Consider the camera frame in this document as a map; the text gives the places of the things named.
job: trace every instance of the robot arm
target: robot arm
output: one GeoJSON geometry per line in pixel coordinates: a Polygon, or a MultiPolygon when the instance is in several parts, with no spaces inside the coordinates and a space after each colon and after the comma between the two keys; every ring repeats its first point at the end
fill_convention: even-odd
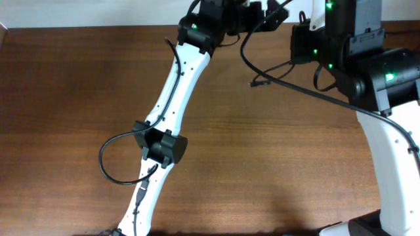
{"type": "MultiPolygon", "coordinates": [[[[419,143],[420,63],[407,49],[384,50],[384,36],[381,0],[313,0],[310,22],[293,28],[292,62],[319,62],[350,105],[395,121],[419,143]]],[[[320,235],[420,235],[420,166],[410,145],[389,124],[357,117],[371,149],[381,210],[320,235]]]]}
{"type": "MultiPolygon", "coordinates": [[[[268,1],[268,10],[276,7],[278,4],[275,0],[268,1]]],[[[274,31],[287,17],[287,11],[281,11],[276,18],[265,23],[261,31],[274,31]]],[[[155,166],[157,169],[148,179],[136,185],[129,208],[112,235],[137,236],[149,233],[153,210],[163,183],[169,171],[182,158],[188,143],[179,132],[184,110],[198,78],[225,34],[237,35],[247,31],[263,18],[260,2],[223,0],[215,3],[202,0],[198,14],[189,12],[180,21],[176,47],[180,62],[174,60],[162,93],[146,121],[137,121],[133,128],[133,131],[140,132],[135,138],[138,146],[143,149],[139,177],[145,177],[155,166]],[[178,63],[181,76],[176,85],[178,63]],[[168,103],[175,85],[173,98],[168,103]],[[148,129],[161,116],[161,121],[154,128],[148,129]]]]}
{"type": "MultiPolygon", "coordinates": [[[[199,51],[199,48],[189,45],[188,43],[177,45],[177,52],[181,60],[182,68],[181,78],[176,87],[173,99],[171,100],[167,112],[165,113],[165,118],[162,120],[162,122],[159,122],[155,126],[155,129],[151,130],[151,132],[154,132],[155,134],[164,134],[168,139],[170,136],[170,138],[175,141],[179,139],[178,135],[180,132],[180,126],[185,107],[188,103],[188,100],[190,99],[191,93],[198,78],[200,77],[207,64],[210,62],[209,53],[206,52],[202,54],[199,51]]],[[[158,116],[162,114],[162,111],[169,99],[169,95],[175,85],[177,73],[178,66],[177,60],[175,59],[171,68],[171,72],[169,73],[165,86],[163,87],[163,91],[157,100],[157,103],[154,106],[152,112],[146,118],[147,123],[152,124],[156,122],[158,116]]],[[[164,146],[166,144],[163,139],[161,142],[157,142],[152,138],[148,138],[147,141],[154,142],[155,145],[158,146],[164,146]]],[[[149,233],[153,210],[158,200],[163,183],[169,174],[169,171],[171,171],[171,169],[174,167],[174,162],[170,161],[170,159],[166,158],[166,160],[169,160],[169,162],[165,163],[165,157],[158,157],[156,155],[158,150],[154,150],[155,148],[156,147],[153,145],[144,147],[139,178],[147,175],[148,170],[153,168],[155,165],[157,165],[157,170],[147,180],[147,186],[144,185],[144,181],[136,185],[133,196],[131,197],[129,208],[125,213],[124,218],[118,225],[118,228],[126,236],[135,235],[133,230],[133,222],[136,224],[137,235],[147,235],[149,233]],[[137,195],[142,191],[144,191],[145,194],[139,202],[137,195]]]]}

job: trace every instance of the black clamp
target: black clamp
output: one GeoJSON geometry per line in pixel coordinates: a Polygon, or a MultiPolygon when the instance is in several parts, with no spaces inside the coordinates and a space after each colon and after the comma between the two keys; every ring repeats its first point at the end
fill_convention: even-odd
{"type": "MultiPolygon", "coordinates": [[[[136,121],[133,131],[143,130],[149,124],[136,121]]],[[[162,132],[156,128],[135,135],[137,145],[143,149],[144,160],[151,158],[166,168],[169,164],[177,164],[185,153],[188,139],[182,136],[171,136],[171,132],[162,132]]]]}

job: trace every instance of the wire connector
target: wire connector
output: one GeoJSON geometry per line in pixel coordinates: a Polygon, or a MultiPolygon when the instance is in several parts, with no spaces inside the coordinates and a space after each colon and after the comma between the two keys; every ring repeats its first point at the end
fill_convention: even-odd
{"type": "Polygon", "coordinates": [[[140,185],[139,189],[137,190],[136,196],[136,207],[140,205],[140,202],[143,200],[144,196],[147,192],[147,187],[149,186],[149,179],[143,180],[142,184],[140,185]]]}
{"type": "Polygon", "coordinates": [[[408,149],[408,154],[419,153],[419,152],[420,152],[420,147],[419,146],[410,147],[408,149]]]}
{"type": "Polygon", "coordinates": [[[260,85],[270,85],[270,84],[271,84],[271,81],[252,81],[249,83],[249,86],[253,88],[260,85]]]}

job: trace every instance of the white wall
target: white wall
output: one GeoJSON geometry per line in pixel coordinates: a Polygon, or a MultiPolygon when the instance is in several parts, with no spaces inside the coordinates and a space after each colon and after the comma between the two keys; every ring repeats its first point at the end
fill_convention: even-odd
{"type": "MultiPolygon", "coordinates": [[[[0,22],[8,28],[178,24],[192,0],[0,0],[0,22]]],[[[311,0],[294,0],[287,22],[311,0]]],[[[420,20],[419,0],[383,0],[383,20],[420,20]]]]}

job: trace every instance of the wooden table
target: wooden table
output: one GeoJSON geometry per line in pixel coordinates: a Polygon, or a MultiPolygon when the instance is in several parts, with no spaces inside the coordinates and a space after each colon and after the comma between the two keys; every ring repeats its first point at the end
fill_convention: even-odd
{"type": "MultiPolygon", "coordinates": [[[[256,34],[250,60],[262,68],[288,60],[291,27],[256,34]]],[[[176,41],[177,27],[8,31],[0,51],[2,235],[94,235],[119,223],[134,187],[103,177],[98,149],[155,104],[173,60],[165,36],[176,41]]],[[[419,40],[395,35],[387,46],[412,49],[419,40]]],[[[194,89],[181,131],[188,148],[166,180],[152,230],[283,233],[377,210],[356,114],[278,85],[250,88],[255,74],[239,47],[217,49],[194,89]]],[[[316,66],[297,66],[285,80],[312,88],[316,66]]],[[[321,86],[332,81],[321,77],[321,86]]],[[[118,179],[136,178],[140,152],[133,137],[117,141],[105,166],[118,179]]]]}

